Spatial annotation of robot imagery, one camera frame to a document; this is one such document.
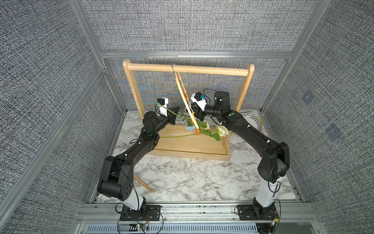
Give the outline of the wooden hanging rack frame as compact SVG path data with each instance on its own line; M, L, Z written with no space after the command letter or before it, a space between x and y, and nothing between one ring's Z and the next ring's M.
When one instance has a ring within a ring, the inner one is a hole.
M123 61L123 68L141 119L144 118L146 111L134 71L177 72L244 77L234 107L234 110L237 112L241 109L255 71L255 65L253 64L249 64L246 69L234 69L183 65L139 64L131 63L129 59ZM156 156L190 159L230 160L229 135L223 137L220 141L216 141L209 136L188 136L187 134L188 132L183 125L167 125L163 130L161 130L161 139L151 154Z

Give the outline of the peach rose with stem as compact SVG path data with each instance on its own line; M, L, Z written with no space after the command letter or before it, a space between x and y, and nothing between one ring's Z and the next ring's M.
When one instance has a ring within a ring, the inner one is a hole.
M196 130L196 126L194 125L192 119L188 117L183 111L179 109L179 107L176 107L175 110L168 109L166 105L162 105L159 102L156 103L156 109L157 111L164 116L172 117L175 119L182 119L186 122L185 128L188 131ZM199 126L199 130L202 131L210 131L210 126L207 122L201 122L199 120L196 120L197 125Z

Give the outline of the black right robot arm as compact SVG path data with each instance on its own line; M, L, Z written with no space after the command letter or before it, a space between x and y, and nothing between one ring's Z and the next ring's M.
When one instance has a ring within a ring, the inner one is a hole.
M253 199L253 212L257 219L260 219L274 211L274 196L279 191L281 180L290 167L288 145L268 138L239 112L233 110L228 92L216 91L213 105L207 104L206 96L201 92L192 94L191 100L195 117L201 121L207 116L216 118L222 126L244 139L260 155L262 159L258 172L262 180L259 191Z

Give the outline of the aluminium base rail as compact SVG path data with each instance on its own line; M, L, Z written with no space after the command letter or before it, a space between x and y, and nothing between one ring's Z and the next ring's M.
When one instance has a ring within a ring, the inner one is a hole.
M143 220L125 218L121 205L85 204L74 234L326 234L315 205L276 202L276 212L255 219L249 202L159 202Z

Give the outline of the white patterned plate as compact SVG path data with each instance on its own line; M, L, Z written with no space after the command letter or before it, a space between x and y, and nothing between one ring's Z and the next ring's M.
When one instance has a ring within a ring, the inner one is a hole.
M259 132L262 131L262 121L258 119L256 116L249 114L249 113L241 113L244 119L256 130Z

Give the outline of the green leafy sprig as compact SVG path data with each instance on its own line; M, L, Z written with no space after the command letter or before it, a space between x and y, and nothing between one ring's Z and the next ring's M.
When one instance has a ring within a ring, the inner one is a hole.
M191 119L183 112L179 111L179 114L183 117L183 119L187 122L185 125L186 130L193 131L196 129L195 125L191 121Z

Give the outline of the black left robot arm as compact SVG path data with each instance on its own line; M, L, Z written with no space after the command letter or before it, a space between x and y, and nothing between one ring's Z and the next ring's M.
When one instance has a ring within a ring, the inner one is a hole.
M143 128L136 142L125 152L105 158L97 186L100 194L116 198L127 209L145 215L146 199L138 194L133 185L134 166L157 146L159 132L168 124L175 125L179 111L179 107L172 107L166 115L158 115L155 111L145 114Z

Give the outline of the yellow plastic clip hanger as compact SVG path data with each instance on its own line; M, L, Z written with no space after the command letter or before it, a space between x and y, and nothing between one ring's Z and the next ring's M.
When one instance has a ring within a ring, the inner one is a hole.
M172 68L172 71L173 71L173 73L174 73L174 75L175 75L175 80L176 80L176 83L177 83L178 90L179 90L179 92L180 92L180 94L181 94L181 97L182 97L183 103L184 103L184 105L185 105L185 107L186 107L186 109L187 109L187 112L189 113L189 116L190 116L191 121L193 122L193 124L194 124L195 127L196 127L195 130L200 129L200 128L199 128L199 125L198 125L198 123L197 123L197 120L196 120L196 118L195 118L195 116L194 116L194 112L193 112L193 110L192 110L192 108L191 108L191 102L189 101L189 97L188 97L188 94L187 94L186 89L185 89L185 87L184 87L184 84L183 84L183 82L182 82L181 75L180 75L179 72L176 72L176 71L175 71L173 65L171 65L171 68Z

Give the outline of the wooden handled spatula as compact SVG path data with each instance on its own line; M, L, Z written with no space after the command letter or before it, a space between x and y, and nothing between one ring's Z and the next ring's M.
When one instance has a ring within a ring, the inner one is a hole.
M148 191L150 191L151 193L154 192L154 190L147 184L145 183L144 181L142 181L138 176L134 175L133 176L134 179L139 183L141 184L144 188L146 188Z

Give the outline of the white rose with stem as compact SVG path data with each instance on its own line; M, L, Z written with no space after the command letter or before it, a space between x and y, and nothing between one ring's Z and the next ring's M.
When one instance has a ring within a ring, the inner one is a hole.
M179 135L179 136L162 136L161 138L180 138L180 137L191 137L196 136L196 133L187 134L187 135ZM214 138L216 141L222 140L223 137L229 135L229 131L224 126L217 126L214 131L209 129L201 129L200 135L205 135Z

